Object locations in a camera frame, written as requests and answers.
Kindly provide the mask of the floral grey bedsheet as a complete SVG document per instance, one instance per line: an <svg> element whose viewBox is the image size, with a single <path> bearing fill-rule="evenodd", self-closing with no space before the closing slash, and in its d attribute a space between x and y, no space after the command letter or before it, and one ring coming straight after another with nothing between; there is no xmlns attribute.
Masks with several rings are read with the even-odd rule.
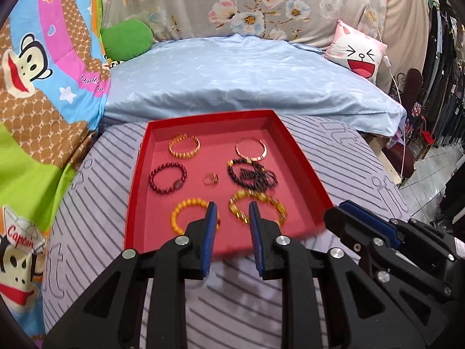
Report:
<svg viewBox="0 0 465 349"><path fill-rule="evenodd" d="M343 21L383 42L387 58L375 83L425 63L432 10L439 0L96 0L103 29L143 21L155 40L253 35L327 48Z"/></svg>

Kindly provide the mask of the rose gold bangle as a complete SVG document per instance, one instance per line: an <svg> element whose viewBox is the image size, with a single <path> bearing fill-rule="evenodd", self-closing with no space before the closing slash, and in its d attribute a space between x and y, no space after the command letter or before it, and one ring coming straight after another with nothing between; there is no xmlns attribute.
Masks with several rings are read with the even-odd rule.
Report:
<svg viewBox="0 0 465 349"><path fill-rule="evenodd" d="M235 144L235 151L241 159L247 161L262 161L268 154L267 145L263 140L244 137Z"/></svg>

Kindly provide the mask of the green plush pillow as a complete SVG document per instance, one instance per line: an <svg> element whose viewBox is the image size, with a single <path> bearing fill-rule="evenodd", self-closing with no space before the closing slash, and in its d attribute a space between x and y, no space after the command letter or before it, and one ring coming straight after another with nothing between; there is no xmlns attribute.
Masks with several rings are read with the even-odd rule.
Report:
<svg viewBox="0 0 465 349"><path fill-rule="evenodd" d="M149 51L153 44L152 30L136 19L122 21L103 29L103 46L112 61L128 61Z"/></svg>

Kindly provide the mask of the dark wooden chair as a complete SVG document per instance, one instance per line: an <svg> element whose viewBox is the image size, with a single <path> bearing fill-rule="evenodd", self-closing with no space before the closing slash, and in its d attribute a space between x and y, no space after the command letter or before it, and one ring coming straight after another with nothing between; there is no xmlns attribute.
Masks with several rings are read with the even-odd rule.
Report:
<svg viewBox="0 0 465 349"><path fill-rule="evenodd" d="M417 69L410 69L403 76L402 90L397 94L398 101L405 109L407 117L400 125L395 136L389 140L382 152L389 160L402 181L410 178L414 173L414 155L407 148L407 137L416 118L412 113L414 104L423 85L423 76Z"/></svg>

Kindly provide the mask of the cartoon monkey blanket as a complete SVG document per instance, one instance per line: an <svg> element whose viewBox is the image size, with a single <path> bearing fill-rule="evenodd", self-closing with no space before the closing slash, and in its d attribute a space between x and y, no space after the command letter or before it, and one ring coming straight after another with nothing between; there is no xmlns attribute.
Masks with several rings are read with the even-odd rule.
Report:
<svg viewBox="0 0 465 349"><path fill-rule="evenodd" d="M36 346L53 219L110 90L95 3L1 4L1 304Z"/></svg>

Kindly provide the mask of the white pink cat cushion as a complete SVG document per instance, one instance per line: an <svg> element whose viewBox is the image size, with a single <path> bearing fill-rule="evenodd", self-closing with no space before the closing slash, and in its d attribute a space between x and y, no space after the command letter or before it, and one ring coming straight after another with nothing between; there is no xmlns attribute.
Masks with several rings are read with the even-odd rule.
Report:
<svg viewBox="0 0 465 349"><path fill-rule="evenodd" d="M375 83L386 49L383 42L338 20L333 40L326 49L324 58Z"/></svg>

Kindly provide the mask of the red jewelry tray box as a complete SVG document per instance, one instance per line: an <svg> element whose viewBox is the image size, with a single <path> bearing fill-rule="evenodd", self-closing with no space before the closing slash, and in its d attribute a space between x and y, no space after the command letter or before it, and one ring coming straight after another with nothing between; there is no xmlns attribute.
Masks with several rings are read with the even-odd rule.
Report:
<svg viewBox="0 0 465 349"><path fill-rule="evenodd" d="M281 230L296 239L323 231L332 201L278 115L272 110L212 113L148 123L128 201L125 247L140 253L160 248L175 236L173 223L185 230L204 217L203 207L187 205L202 199L216 204L220 218L214 257L250 254L250 229L228 208L241 187L228 175L227 164L239 158L235 144L244 137L265 142L268 154L259 163L278 180L265 193L277 202L260 201L261 216L278 221L285 213Z"/></svg>

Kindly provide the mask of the hanging dark clothes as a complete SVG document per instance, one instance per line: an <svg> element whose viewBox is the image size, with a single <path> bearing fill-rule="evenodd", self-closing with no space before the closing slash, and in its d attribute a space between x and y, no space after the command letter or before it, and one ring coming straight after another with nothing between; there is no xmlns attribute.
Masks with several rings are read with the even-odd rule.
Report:
<svg viewBox="0 0 465 349"><path fill-rule="evenodd" d="M463 41L457 20L434 3L423 66L420 138L428 146L453 143L464 114Z"/></svg>

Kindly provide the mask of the light blue quilt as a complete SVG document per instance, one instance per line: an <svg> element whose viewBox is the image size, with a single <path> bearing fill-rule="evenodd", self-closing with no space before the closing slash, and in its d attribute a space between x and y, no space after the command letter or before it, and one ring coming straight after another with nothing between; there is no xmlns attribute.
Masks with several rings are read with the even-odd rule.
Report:
<svg viewBox="0 0 465 349"><path fill-rule="evenodd" d="M110 75L104 125L273 110L391 137L407 117L401 104L319 49L282 40L232 35L159 42Z"/></svg>

